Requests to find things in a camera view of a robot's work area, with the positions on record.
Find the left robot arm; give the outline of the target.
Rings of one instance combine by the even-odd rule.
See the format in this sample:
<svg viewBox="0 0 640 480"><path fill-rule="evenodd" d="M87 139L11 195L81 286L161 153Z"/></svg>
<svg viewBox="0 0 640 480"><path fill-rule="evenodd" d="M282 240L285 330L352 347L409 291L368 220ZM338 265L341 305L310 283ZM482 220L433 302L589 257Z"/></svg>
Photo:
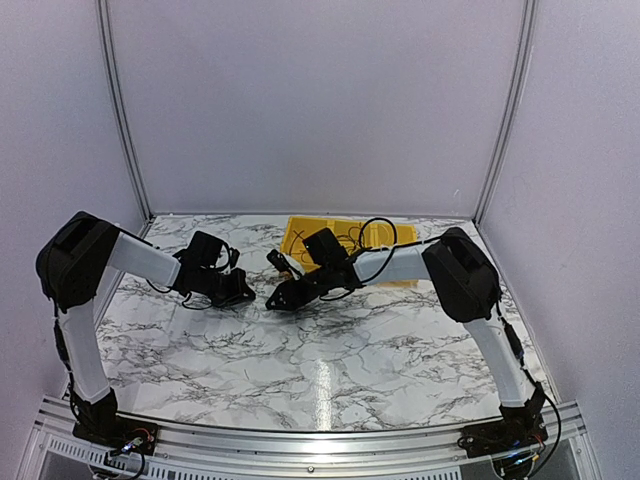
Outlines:
<svg viewBox="0 0 640 480"><path fill-rule="evenodd" d="M106 445L125 438L115 392L106 377L94 325L94 299L109 268L147 280L184 298L194 294L214 308L252 301L239 253L202 231L170 255L106 220L77 212L43 247L36 273L54 307L54 333L69 373L71 408L82 429Z"/></svg>

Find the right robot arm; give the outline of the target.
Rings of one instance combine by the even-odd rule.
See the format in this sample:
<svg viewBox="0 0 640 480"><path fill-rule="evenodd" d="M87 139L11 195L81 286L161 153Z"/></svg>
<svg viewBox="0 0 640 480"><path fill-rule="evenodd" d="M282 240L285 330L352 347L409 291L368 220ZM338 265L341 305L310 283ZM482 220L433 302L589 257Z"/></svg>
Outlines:
<svg viewBox="0 0 640 480"><path fill-rule="evenodd" d="M522 343L502 315L496 268L463 229L451 227L426 240L353 254L328 228L303 244L316 269L280 283L267 309L294 312L335 289L352 293L381 283L428 280L444 313L471 335L493 376L504 418L496 425L496 440L515 448L533 433L544 389L528 372Z"/></svg>

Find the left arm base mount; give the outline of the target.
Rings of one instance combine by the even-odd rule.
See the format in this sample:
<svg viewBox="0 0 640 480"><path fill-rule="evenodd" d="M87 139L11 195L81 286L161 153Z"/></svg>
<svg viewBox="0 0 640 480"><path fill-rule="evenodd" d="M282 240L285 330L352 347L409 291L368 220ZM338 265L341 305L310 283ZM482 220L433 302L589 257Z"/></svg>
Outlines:
<svg viewBox="0 0 640 480"><path fill-rule="evenodd" d="M140 438L142 444L135 450L144 455L154 453L158 433L159 426L155 423L121 416L116 416L115 421L104 427L102 431L98 431L97 427L86 427L78 422L75 423L72 431L76 438L116 450L121 450L125 444Z"/></svg>

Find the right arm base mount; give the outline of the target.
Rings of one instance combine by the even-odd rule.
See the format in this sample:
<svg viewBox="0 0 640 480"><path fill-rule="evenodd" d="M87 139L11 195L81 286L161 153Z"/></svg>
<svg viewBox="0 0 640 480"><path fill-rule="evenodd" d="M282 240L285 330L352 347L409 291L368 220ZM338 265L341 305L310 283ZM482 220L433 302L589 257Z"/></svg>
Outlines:
<svg viewBox="0 0 640 480"><path fill-rule="evenodd" d="M496 455L538 445L548 439L544 420L501 419L463 427L457 440L468 458Z"/></svg>

